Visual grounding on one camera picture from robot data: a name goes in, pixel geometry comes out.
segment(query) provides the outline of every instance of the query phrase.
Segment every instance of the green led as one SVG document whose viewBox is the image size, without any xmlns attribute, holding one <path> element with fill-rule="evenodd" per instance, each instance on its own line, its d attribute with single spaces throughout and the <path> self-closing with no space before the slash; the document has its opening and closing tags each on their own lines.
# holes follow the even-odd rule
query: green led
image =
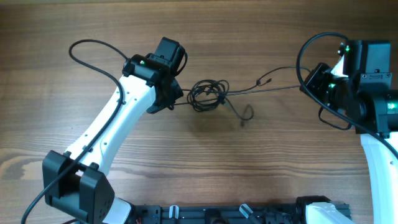
<svg viewBox="0 0 398 224">
<path fill-rule="evenodd" d="M 394 109 L 394 108 L 397 108 L 397 105 L 396 105 L 395 103 L 388 103 L 388 104 L 387 104 L 387 108 L 390 109 L 390 110 L 392 110 L 392 109 Z"/>
</svg>

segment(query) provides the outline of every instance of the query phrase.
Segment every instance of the wooden surface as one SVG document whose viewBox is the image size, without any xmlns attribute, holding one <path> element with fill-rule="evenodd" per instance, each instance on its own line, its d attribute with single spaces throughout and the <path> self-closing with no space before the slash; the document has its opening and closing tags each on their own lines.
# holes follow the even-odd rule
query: wooden surface
<svg viewBox="0 0 398 224">
<path fill-rule="evenodd" d="M 1 6 L 0 223 L 19 222 L 42 190 L 44 156 L 73 143 L 115 89 L 108 78 L 69 58 L 74 41 L 98 39 L 126 55 L 145 55 L 166 36 L 189 54 L 177 77 L 183 88 L 212 78 L 226 79 L 237 90 L 268 70 L 294 65 L 302 44 L 326 30 L 391 40 L 396 72 L 397 7 L 393 0 Z M 333 65 L 339 43 L 316 42 L 303 64 Z M 106 47 L 85 44 L 75 55 L 121 75 L 122 58 Z M 272 78 L 264 88 L 298 83 L 293 70 Z M 230 100 L 238 111 L 250 103 L 254 119 L 241 127 L 228 106 L 145 114 L 112 164 L 108 177 L 117 196 L 136 205 L 239 205 L 326 195 L 351 204 L 355 222 L 372 222 L 368 166 L 354 131 L 319 122 L 318 106 L 298 89 Z M 69 218 L 42 200 L 28 222 Z"/>
</svg>

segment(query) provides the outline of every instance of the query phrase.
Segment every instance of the black base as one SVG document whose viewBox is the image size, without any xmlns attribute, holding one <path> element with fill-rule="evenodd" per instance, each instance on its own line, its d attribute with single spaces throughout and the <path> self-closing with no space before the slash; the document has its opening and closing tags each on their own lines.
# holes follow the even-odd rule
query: black base
<svg viewBox="0 0 398 224">
<path fill-rule="evenodd" d="M 336 209 L 351 219 L 351 212 L 348 204 L 335 204 Z M 262 224 L 289 224 L 303 223 L 300 220 L 302 214 L 297 213 L 297 204 L 266 205 L 251 207 L 254 216 Z M 205 223 L 205 212 L 208 209 L 217 209 L 221 217 L 230 224 L 252 224 L 235 207 L 180 207 L 178 219 L 169 218 L 169 207 L 160 206 L 136 206 L 137 221 L 141 224 L 215 224 Z"/>
</svg>

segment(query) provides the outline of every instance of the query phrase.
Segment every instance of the table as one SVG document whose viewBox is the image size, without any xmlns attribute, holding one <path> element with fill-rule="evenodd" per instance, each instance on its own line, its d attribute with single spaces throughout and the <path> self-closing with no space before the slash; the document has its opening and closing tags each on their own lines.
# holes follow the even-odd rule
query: table
<svg viewBox="0 0 398 224">
<path fill-rule="evenodd" d="M 177 77 L 181 87 L 210 78 L 228 80 L 238 90 L 268 70 L 294 65 L 302 44 L 329 30 L 391 40 L 396 71 L 397 5 L 270 0 L 0 6 L 0 223 L 20 221 L 42 190 L 42 159 L 73 143 L 115 89 L 108 78 L 69 58 L 73 42 L 103 40 L 132 56 L 153 52 L 166 36 L 189 54 Z M 334 65 L 340 41 L 317 41 L 303 65 Z M 82 44 L 74 53 L 121 76 L 124 60 L 106 47 Z M 263 88 L 298 84 L 294 70 L 270 77 Z M 290 203 L 326 195 L 349 203 L 356 223 L 373 221 L 368 166 L 353 130 L 321 123 L 319 106 L 296 88 L 229 99 L 240 112 L 252 105 L 254 119 L 241 126 L 229 105 L 206 113 L 185 105 L 145 114 L 108 175 L 116 195 L 136 205 L 163 206 Z M 28 222 L 68 219 L 42 200 Z"/>
</svg>

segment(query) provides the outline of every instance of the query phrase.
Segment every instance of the green light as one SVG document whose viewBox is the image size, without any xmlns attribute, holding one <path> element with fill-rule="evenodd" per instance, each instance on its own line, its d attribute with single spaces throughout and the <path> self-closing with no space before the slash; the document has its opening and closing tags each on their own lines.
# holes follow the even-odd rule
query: green light
<svg viewBox="0 0 398 224">
<path fill-rule="evenodd" d="M 397 107 L 397 105 L 395 103 L 388 103 L 387 104 L 387 108 L 390 109 L 390 110 L 392 110 L 392 109 L 394 109 L 396 107 Z"/>
</svg>

